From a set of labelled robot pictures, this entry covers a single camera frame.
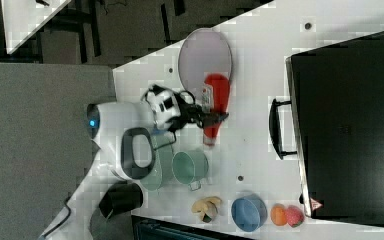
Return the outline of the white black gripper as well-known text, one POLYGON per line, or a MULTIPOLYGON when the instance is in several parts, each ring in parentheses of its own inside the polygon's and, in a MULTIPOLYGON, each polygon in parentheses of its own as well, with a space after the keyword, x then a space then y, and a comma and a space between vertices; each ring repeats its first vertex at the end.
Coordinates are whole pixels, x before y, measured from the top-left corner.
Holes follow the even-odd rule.
MULTIPOLYGON (((192 104, 187 103, 180 92, 153 84, 142 95, 141 100, 147 102, 151 108, 155 130, 176 132, 194 122, 194 117, 189 112, 192 104)), ((200 120, 200 127, 212 127, 228 117, 228 113, 205 113, 200 120)))

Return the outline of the black robot base lower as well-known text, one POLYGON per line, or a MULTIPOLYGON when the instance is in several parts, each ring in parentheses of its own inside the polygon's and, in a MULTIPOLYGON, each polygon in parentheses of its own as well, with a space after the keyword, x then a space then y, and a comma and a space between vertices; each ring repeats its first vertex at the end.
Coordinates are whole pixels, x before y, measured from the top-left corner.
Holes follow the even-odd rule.
POLYGON ((116 183, 104 195, 99 203, 101 214, 109 219, 114 215, 140 208, 143 204, 143 192, 136 183, 116 183))

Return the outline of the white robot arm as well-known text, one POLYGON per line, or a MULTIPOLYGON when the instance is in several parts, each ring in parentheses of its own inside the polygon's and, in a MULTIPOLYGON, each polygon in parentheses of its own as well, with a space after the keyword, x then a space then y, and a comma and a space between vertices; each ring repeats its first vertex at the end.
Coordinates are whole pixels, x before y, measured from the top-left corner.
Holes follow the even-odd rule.
POLYGON ((140 180, 154 167, 154 158, 146 166, 136 163, 138 139, 144 139, 146 149, 154 154, 151 136, 155 133, 174 134, 188 124, 205 129, 228 118, 224 110, 210 111, 187 101, 190 94, 152 84, 137 102, 89 105, 88 128, 98 151, 79 186, 64 200, 64 208, 37 240, 93 240, 90 221, 109 189, 121 180, 140 180))

